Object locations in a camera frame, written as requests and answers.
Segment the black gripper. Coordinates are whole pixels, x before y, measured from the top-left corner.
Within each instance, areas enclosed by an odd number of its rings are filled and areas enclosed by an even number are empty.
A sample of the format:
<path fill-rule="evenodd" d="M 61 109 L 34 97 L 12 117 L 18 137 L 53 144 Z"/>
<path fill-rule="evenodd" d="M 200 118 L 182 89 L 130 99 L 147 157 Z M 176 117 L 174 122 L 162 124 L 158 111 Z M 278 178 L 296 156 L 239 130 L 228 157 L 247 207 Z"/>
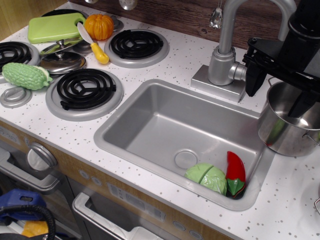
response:
<path fill-rule="evenodd" d="M 299 118 L 315 103 L 320 92 L 320 48 L 312 43 L 285 44 L 283 41 L 250 38 L 243 57 L 245 91 L 253 97 L 261 88 L 266 75 L 303 90 L 293 103 L 288 116 Z"/>

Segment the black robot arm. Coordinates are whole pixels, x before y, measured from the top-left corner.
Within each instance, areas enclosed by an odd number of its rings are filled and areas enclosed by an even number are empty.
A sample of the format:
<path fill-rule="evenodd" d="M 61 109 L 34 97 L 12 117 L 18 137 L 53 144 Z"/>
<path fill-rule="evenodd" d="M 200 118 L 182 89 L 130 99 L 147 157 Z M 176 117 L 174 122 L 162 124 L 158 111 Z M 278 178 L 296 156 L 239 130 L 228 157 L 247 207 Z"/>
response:
<path fill-rule="evenodd" d="M 284 41 L 250 38 L 243 57 L 246 93 L 252 97 L 266 75 L 300 89 L 288 116 L 301 117 L 320 100 L 320 2 L 302 0 L 290 16 Z"/>

